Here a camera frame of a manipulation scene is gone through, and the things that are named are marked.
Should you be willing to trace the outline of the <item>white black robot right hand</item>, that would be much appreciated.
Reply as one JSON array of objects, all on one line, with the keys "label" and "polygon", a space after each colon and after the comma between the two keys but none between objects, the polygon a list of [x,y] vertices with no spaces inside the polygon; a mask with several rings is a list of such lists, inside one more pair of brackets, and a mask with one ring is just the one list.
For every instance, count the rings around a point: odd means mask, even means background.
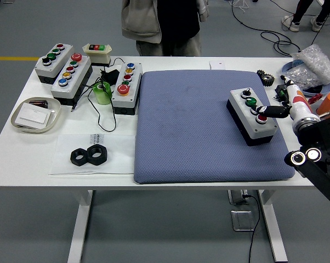
[{"label": "white black robot right hand", "polygon": [[311,119],[312,122],[320,122],[320,117],[312,112],[312,109],[301,92],[298,85],[290,78],[281,75],[287,87],[289,103],[287,106],[257,106],[252,105],[250,108],[266,117],[286,118],[291,117],[294,123]]}]

